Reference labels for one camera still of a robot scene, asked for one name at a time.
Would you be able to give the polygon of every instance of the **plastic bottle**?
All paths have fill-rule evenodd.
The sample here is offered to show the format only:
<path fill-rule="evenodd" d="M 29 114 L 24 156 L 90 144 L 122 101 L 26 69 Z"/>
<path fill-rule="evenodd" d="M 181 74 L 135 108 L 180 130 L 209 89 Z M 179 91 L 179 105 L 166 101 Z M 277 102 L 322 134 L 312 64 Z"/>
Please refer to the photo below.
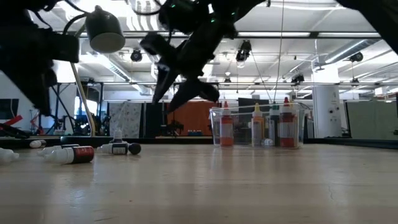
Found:
<path fill-rule="evenodd" d="M 37 155 L 44 157 L 45 155 L 50 154 L 54 150 L 63 149 L 66 147 L 78 147 L 78 146 L 79 146 L 78 144 L 69 144 L 69 145 L 62 145 L 62 146 L 45 147 L 43 150 L 37 152 Z"/>
<path fill-rule="evenodd" d="M 31 147 L 32 149 L 45 147 L 45 145 L 46 145 L 46 141 L 44 141 L 44 140 L 35 140 L 35 141 L 31 141 L 29 143 L 29 147 Z"/>
<path fill-rule="evenodd" d="M 15 153 L 13 150 L 0 148 L 0 164 L 7 164 L 16 161 L 18 158 L 19 154 Z"/>
<path fill-rule="evenodd" d="M 214 110 L 219 110 L 218 107 L 212 107 L 211 109 Z M 213 142 L 214 145 L 219 146 L 220 145 L 220 115 L 216 112 L 212 112 L 210 115 L 211 118 L 211 131 L 213 132 Z"/>
<path fill-rule="evenodd" d="M 234 145 L 234 129 L 231 112 L 228 103 L 225 101 L 224 109 L 220 119 L 220 146 L 229 147 Z"/>
<path fill-rule="evenodd" d="M 122 129 L 117 128 L 114 132 L 114 137 L 113 140 L 111 140 L 109 143 L 122 143 L 123 142 L 123 132 Z"/>
<path fill-rule="evenodd" d="M 280 146 L 294 147 L 294 115 L 287 97 L 285 97 L 284 105 L 280 109 L 279 128 Z"/>
<path fill-rule="evenodd" d="M 57 164 L 87 163 L 94 159 L 94 149 L 91 146 L 67 147 L 52 151 L 44 159 Z"/>
<path fill-rule="evenodd" d="M 264 118 L 260 111 L 260 106 L 256 103 L 254 107 L 253 116 L 251 119 L 251 145 L 261 146 L 264 139 Z"/>
<path fill-rule="evenodd" d="M 130 152 L 133 155 L 138 155 L 141 152 L 141 145 L 137 143 L 112 143 L 105 144 L 98 147 L 97 150 L 102 153 L 113 154 L 113 155 L 126 155 Z"/>
<path fill-rule="evenodd" d="M 274 146 L 279 146 L 279 106 L 272 106 L 269 115 L 269 139 L 272 140 Z"/>

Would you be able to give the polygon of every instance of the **yellow bottle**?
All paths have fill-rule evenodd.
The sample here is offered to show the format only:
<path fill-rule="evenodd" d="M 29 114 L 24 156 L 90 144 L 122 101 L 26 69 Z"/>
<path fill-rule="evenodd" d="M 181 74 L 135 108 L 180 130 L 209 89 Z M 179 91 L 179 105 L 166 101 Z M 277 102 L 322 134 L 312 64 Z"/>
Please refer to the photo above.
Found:
<path fill-rule="evenodd" d="M 256 103 L 254 107 L 253 117 L 251 119 L 251 144 L 252 146 L 261 146 L 264 139 L 264 118 L 260 111 L 260 106 Z"/>

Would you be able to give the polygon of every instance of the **window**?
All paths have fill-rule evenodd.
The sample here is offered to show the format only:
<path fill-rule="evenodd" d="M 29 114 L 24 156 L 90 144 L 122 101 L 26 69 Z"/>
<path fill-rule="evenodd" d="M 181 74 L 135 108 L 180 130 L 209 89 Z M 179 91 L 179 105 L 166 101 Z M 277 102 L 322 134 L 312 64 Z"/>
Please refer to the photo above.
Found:
<path fill-rule="evenodd" d="M 97 102 L 92 100 L 87 100 L 87 106 L 90 110 L 90 113 L 97 115 Z M 78 96 L 75 97 L 75 115 L 79 115 L 79 107 L 80 107 L 80 98 Z M 86 109 L 83 103 L 81 104 L 81 115 L 86 115 Z"/>

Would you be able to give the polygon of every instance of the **white column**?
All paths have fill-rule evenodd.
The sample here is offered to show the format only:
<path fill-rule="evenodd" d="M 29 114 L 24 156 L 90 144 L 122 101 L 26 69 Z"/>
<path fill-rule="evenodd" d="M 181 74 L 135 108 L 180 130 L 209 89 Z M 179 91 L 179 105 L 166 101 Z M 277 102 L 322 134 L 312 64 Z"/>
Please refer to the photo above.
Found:
<path fill-rule="evenodd" d="M 313 82 L 338 83 L 338 68 L 327 65 L 324 70 L 313 73 Z M 340 137 L 341 115 L 340 95 L 338 86 L 315 86 L 313 94 L 313 114 L 315 122 L 315 137 Z"/>

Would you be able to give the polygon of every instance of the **orange wall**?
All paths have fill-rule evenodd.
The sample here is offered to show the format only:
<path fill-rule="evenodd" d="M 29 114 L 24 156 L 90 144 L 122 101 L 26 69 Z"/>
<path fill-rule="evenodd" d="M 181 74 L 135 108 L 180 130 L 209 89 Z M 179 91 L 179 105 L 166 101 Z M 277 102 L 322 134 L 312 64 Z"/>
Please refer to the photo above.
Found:
<path fill-rule="evenodd" d="M 209 109 L 217 106 L 212 102 L 188 102 L 173 113 L 167 115 L 167 122 L 170 124 L 175 118 L 184 125 L 181 136 L 187 136 L 188 130 L 201 130 L 204 136 L 211 136 L 208 125 Z"/>

